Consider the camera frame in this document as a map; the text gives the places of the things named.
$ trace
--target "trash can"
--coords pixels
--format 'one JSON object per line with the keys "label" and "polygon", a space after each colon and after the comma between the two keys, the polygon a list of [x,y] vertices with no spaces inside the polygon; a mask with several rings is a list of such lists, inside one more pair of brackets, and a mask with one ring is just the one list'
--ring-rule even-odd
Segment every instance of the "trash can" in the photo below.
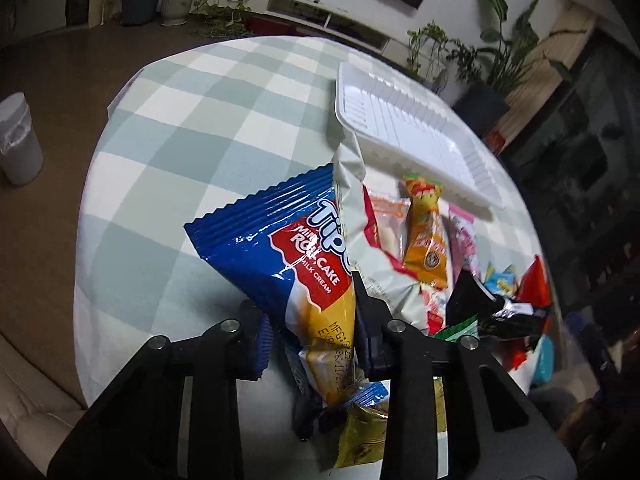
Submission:
{"label": "trash can", "polygon": [[22,92],[12,94],[0,103],[0,167],[12,184],[23,186],[40,173],[42,161],[29,105]]}

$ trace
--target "metal screw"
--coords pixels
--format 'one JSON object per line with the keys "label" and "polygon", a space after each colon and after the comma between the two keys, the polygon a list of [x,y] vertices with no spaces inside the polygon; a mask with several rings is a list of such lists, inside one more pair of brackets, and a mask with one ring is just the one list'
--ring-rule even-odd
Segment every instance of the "metal screw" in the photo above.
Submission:
{"label": "metal screw", "polygon": [[467,350],[475,350],[480,345],[478,339],[473,337],[472,335],[463,335],[460,339],[458,339],[458,341]]}
{"label": "metal screw", "polygon": [[225,319],[220,324],[220,329],[222,330],[222,332],[229,332],[230,334],[236,332],[239,328],[240,322],[236,319]]}
{"label": "metal screw", "polygon": [[392,319],[386,324],[386,327],[391,330],[391,332],[396,332],[397,334],[404,332],[406,325],[404,321],[400,321],[399,319]]}
{"label": "metal screw", "polygon": [[156,335],[147,341],[146,344],[148,344],[149,348],[152,348],[153,350],[159,350],[164,348],[164,345],[166,345],[166,338],[161,335]]}

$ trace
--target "tablecloth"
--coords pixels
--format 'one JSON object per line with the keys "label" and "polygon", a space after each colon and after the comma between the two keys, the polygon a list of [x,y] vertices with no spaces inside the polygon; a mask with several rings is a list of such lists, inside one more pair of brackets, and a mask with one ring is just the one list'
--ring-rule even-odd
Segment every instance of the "tablecloth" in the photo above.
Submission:
{"label": "tablecloth", "polygon": [[[412,95],[425,92],[342,44],[262,37],[154,62],[118,94],[79,216],[74,337],[88,404],[151,335],[197,336],[233,315],[244,295],[199,259],[182,226],[331,161],[342,135],[334,103],[343,60]],[[476,222],[481,265],[514,264],[521,274],[540,244],[513,182],[488,151],[483,156],[505,207]],[[263,380],[239,387],[243,445],[256,474],[301,478],[330,466],[317,445],[298,443],[289,431],[293,394],[277,360]],[[244,406],[269,416],[251,424]],[[338,478],[367,471],[348,468]]]}

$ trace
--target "plastic tray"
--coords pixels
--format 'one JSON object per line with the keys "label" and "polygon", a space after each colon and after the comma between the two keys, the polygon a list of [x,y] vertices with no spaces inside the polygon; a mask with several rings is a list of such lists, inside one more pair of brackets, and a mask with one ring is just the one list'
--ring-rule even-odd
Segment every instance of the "plastic tray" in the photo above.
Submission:
{"label": "plastic tray", "polygon": [[502,208],[500,192],[474,133],[438,102],[421,102],[348,62],[340,63],[335,113],[363,150],[428,170],[452,191],[482,206]]}

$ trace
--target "wooden floor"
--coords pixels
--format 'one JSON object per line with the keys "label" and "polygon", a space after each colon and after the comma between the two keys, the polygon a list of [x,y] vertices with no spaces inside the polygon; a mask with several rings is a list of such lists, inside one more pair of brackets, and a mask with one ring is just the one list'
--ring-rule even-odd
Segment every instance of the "wooden floor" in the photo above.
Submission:
{"label": "wooden floor", "polygon": [[106,107],[146,64],[210,43],[181,27],[115,22],[0,50],[0,100],[24,92],[44,168],[15,188],[0,172],[0,333],[77,400],[73,344],[76,229]]}

